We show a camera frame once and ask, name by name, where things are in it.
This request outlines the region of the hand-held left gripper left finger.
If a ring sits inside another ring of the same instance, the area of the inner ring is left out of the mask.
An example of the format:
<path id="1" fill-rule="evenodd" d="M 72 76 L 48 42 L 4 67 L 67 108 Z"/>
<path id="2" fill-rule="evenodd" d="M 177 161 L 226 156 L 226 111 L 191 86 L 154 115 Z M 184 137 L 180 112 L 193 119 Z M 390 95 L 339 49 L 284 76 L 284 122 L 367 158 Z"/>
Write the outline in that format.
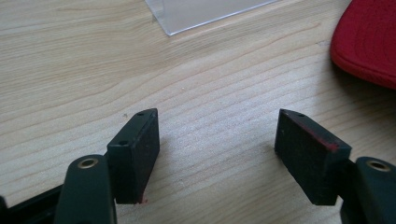
<path id="1" fill-rule="evenodd" d="M 117 224 L 118 204 L 143 202 L 159 151 L 158 110 L 136 113 L 105 154 L 87 155 L 68 166 L 54 224 Z"/>

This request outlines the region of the red textured plastic object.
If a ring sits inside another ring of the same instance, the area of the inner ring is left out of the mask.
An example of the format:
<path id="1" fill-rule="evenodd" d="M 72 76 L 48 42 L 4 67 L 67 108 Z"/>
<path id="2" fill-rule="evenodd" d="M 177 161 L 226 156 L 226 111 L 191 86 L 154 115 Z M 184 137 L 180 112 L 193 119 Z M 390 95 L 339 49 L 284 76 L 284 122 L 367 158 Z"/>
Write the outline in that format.
<path id="1" fill-rule="evenodd" d="M 349 74 L 396 90 L 396 0 L 351 0 L 330 54 Z"/>

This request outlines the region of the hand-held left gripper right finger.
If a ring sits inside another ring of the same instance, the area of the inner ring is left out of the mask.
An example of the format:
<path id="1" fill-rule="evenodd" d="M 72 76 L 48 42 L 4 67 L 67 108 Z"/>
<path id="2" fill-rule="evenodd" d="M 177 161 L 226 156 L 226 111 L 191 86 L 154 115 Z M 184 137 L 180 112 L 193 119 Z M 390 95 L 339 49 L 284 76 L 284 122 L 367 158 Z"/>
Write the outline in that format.
<path id="1" fill-rule="evenodd" d="M 351 161 L 351 146 L 308 116 L 281 109 L 275 153 L 312 204 L 343 199 L 343 224 L 396 224 L 396 166 L 371 157 Z"/>

